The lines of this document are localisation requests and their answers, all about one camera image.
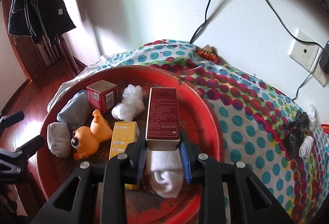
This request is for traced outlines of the black power adapter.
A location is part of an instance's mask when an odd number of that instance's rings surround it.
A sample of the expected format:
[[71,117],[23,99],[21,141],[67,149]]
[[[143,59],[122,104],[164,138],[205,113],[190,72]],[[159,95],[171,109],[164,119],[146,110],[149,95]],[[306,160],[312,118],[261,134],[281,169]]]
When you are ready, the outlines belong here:
[[326,46],[322,51],[319,65],[321,70],[328,75],[329,74],[329,41],[327,41]]

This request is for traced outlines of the orange rubber frog toy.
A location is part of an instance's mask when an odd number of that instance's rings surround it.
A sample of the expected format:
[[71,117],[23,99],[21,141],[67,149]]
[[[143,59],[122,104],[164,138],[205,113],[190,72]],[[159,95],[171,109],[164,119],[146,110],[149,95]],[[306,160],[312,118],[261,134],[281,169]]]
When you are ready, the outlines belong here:
[[96,153],[100,143],[112,138],[113,131],[99,110],[94,110],[89,127],[81,126],[74,132],[71,146],[75,149],[74,160],[88,158]]

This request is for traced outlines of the small red candy wrapper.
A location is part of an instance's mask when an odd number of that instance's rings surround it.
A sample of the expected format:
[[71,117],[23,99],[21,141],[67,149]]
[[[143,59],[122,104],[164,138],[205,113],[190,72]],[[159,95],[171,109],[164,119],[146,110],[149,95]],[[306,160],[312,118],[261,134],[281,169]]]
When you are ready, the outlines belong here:
[[214,63],[218,63],[219,57],[215,51],[213,51],[210,45],[206,45],[201,49],[197,50],[197,54],[203,57],[206,60],[212,61]]

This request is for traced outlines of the white sock in basin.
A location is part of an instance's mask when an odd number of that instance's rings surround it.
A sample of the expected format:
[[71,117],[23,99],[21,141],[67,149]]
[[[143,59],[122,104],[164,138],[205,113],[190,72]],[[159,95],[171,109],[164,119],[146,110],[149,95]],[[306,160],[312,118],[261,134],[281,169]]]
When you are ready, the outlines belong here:
[[179,150],[148,150],[146,175],[156,194],[163,198],[177,198],[184,180]]

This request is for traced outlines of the white grey sock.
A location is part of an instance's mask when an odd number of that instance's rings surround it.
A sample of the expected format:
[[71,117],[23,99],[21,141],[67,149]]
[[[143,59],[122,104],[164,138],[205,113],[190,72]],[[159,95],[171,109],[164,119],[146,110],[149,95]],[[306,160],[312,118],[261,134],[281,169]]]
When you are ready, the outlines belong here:
[[50,152],[59,158],[71,153],[71,133],[65,123],[51,123],[47,126],[47,144]]

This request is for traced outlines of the yellow rectangular box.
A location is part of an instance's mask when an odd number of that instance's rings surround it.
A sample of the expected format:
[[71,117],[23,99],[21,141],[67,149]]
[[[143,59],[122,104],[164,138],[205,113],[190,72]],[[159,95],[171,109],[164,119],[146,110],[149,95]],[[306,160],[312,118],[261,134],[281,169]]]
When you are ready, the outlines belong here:
[[139,137],[139,127],[136,122],[115,122],[111,138],[109,159],[124,153],[128,144]]

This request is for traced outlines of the colourful dotted bed sheet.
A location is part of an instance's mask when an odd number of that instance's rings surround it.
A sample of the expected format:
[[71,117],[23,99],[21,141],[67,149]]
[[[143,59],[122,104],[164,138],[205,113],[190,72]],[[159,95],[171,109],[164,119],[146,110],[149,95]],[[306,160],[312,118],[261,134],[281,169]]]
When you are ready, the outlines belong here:
[[197,54],[188,42],[158,40],[131,52],[102,56],[77,76],[80,81],[102,70],[127,65],[153,66],[193,84],[214,109],[224,140],[225,160],[244,161],[267,186],[295,223],[317,219],[328,198],[328,135],[315,126],[308,157],[290,158],[282,126],[300,107],[254,76]]

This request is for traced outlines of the white plastic bag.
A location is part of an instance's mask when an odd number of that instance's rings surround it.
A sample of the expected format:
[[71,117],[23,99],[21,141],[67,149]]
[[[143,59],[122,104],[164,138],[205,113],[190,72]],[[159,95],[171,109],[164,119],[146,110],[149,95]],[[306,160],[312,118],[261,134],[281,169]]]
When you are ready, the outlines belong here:
[[143,112],[143,89],[137,85],[129,84],[122,94],[122,100],[111,111],[114,119],[131,122],[136,116]]
[[309,131],[313,132],[316,128],[316,123],[317,123],[316,111],[313,104],[309,105],[307,109],[307,114],[309,118]]

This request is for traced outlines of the black plastic bag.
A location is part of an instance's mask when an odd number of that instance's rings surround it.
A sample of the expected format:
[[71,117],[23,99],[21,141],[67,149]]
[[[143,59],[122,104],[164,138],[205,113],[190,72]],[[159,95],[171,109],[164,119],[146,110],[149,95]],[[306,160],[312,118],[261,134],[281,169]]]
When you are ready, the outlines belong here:
[[309,116],[306,112],[298,110],[295,121],[283,124],[283,129],[288,135],[283,139],[283,145],[288,156],[294,159],[299,154],[299,148],[305,139],[305,130],[309,127]]

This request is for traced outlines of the black hanging clothes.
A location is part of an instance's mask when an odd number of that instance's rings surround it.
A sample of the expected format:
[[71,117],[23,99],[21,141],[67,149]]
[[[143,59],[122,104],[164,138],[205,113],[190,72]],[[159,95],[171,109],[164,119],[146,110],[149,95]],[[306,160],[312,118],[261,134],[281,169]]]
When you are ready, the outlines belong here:
[[35,44],[47,36],[57,36],[74,29],[63,0],[12,0],[7,31],[12,36],[28,36]]

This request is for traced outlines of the red snack wrapper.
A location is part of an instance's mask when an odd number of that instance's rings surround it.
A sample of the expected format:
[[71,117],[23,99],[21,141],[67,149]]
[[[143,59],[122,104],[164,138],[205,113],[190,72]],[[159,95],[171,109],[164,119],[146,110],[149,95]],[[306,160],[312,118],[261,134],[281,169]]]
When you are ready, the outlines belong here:
[[329,134],[329,125],[328,124],[321,124],[321,128],[326,134]]

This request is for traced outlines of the small red cube box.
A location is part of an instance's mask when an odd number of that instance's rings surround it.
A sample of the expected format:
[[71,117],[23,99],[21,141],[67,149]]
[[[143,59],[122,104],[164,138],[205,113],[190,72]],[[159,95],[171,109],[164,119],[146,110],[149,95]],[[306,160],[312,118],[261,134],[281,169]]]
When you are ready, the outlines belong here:
[[118,86],[112,82],[100,80],[87,86],[86,91],[92,111],[105,114],[118,103]]

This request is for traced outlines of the white wall socket plate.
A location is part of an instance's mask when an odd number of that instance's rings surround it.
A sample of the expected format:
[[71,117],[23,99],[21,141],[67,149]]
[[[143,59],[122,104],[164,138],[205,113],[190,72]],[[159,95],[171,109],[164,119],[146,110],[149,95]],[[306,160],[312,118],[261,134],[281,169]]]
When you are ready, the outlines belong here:
[[324,87],[327,76],[320,68],[320,54],[322,49],[315,44],[305,44],[294,39],[289,46],[288,56],[308,72],[312,71],[315,79]]

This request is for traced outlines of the grey blue sock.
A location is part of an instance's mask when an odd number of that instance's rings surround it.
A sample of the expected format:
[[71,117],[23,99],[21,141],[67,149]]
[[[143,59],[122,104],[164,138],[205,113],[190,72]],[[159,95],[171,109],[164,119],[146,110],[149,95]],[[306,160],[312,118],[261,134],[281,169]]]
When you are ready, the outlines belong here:
[[76,93],[57,114],[57,121],[65,123],[69,129],[77,130],[83,126],[92,114],[86,90]]

